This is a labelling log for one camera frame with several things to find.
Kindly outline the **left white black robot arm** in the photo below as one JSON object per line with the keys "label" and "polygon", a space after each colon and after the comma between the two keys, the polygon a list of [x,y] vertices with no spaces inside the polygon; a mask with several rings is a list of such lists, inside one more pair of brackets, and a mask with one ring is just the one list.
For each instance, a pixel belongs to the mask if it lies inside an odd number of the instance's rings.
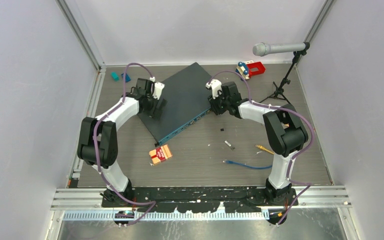
{"label": "left white black robot arm", "polygon": [[81,122],[77,156],[99,173],[106,184],[106,193],[114,195],[121,207],[128,207],[134,197],[131,180],[117,162],[118,130],[140,113],[158,119],[167,103],[162,96],[164,89],[165,85],[154,77],[139,78],[114,106]]}

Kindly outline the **silver SFP transceiver module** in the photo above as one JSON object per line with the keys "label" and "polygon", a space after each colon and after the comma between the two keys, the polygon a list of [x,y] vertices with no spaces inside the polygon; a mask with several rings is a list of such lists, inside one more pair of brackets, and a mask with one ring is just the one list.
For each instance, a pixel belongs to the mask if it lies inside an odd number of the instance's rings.
{"label": "silver SFP transceiver module", "polygon": [[235,149],[235,147],[230,143],[228,142],[227,140],[224,141],[224,143],[233,151]]}

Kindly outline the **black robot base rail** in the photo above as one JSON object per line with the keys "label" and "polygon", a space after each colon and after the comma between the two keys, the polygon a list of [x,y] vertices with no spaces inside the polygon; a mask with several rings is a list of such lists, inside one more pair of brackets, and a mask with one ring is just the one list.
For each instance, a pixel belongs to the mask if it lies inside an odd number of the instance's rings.
{"label": "black robot base rail", "polygon": [[106,189],[101,192],[102,207],[132,208],[140,213],[149,209],[148,202],[155,202],[151,213],[214,213],[223,207],[226,213],[256,213],[262,207],[275,207],[286,210],[289,205],[296,206],[296,190],[291,189],[277,198],[271,198],[264,187],[256,186],[218,186],[218,187],[136,187],[127,196],[130,204],[115,193]]}

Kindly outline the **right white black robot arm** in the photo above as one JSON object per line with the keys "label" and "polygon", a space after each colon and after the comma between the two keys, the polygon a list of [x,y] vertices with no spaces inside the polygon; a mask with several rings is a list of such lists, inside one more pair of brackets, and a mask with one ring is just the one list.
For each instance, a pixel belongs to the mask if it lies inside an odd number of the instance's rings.
{"label": "right white black robot arm", "polygon": [[274,152],[269,177],[265,183],[265,198],[271,205],[279,205],[290,193],[292,183],[288,176],[294,164],[293,156],[308,141],[308,133],[292,104],[271,106],[242,98],[234,82],[221,83],[213,79],[205,87],[210,109],[221,115],[229,112],[239,119],[263,124],[269,146]]}

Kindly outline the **dark network switch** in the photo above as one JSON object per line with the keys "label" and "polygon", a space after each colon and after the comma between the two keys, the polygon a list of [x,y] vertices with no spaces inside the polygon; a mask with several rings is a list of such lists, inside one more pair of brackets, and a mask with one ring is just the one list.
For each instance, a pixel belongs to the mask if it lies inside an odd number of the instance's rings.
{"label": "dark network switch", "polygon": [[197,62],[163,81],[162,98],[166,100],[161,116],[152,118],[146,113],[137,116],[159,147],[192,125],[210,110],[209,91],[205,85],[211,75]]}

